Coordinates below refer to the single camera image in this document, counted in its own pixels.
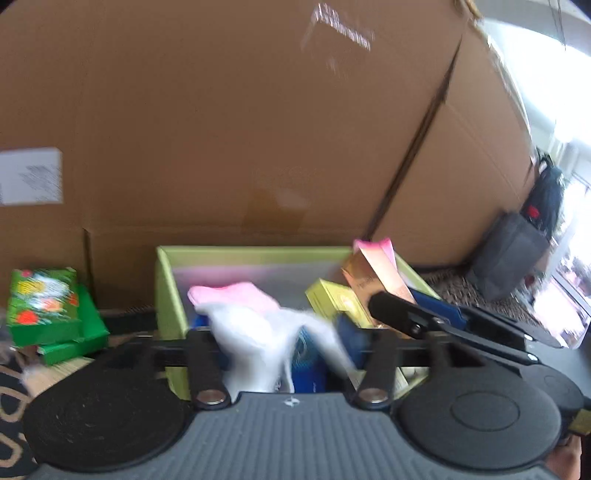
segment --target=metal rivet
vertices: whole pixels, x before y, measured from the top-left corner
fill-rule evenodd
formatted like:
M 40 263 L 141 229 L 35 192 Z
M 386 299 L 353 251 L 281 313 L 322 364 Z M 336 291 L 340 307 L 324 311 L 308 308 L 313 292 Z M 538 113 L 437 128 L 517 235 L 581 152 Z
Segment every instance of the metal rivet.
M 381 388 L 366 388 L 359 392 L 359 398 L 367 403 L 382 403 L 388 399 L 388 394 Z
M 197 400 L 205 405 L 218 405 L 226 400 L 226 394 L 219 390 L 201 390 L 197 394 Z

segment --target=gray bag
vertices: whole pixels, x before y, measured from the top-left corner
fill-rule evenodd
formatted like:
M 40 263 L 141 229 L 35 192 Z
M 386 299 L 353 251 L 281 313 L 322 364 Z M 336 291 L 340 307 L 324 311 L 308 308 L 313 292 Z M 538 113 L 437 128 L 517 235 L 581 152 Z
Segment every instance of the gray bag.
M 544 235 L 519 213 L 506 213 L 476 254 L 466 279 L 485 300 L 504 299 L 531 272 L 549 246 Z

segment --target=white label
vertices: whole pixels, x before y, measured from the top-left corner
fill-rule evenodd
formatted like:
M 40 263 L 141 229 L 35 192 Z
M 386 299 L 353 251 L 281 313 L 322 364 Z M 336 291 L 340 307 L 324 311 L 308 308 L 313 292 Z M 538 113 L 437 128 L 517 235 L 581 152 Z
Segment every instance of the white label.
M 0 205 L 62 202 L 61 152 L 57 148 L 0 152 Z

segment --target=person's hand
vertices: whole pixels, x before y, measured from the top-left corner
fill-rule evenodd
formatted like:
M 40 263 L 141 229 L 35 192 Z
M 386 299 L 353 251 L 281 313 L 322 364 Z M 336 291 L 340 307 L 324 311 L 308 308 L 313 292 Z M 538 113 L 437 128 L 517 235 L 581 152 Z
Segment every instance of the person's hand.
M 571 435 L 566 445 L 556 447 L 546 459 L 546 467 L 560 480 L 579 480 L 581 477 L 581 438 Z

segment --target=black bag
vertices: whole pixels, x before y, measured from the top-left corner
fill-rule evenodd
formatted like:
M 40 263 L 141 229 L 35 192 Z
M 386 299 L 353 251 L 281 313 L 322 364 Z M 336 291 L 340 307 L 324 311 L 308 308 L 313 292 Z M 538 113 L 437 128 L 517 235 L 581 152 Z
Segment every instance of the black bag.
M 556 229 L 560 206 L 564 196 L 564 181 L 562 170 L 554 166 L 547 153 L 538 150 L 540 164 L 546 168 L 540 174 L 527 197 L 521 214 L 544 234 L 548 242 Z

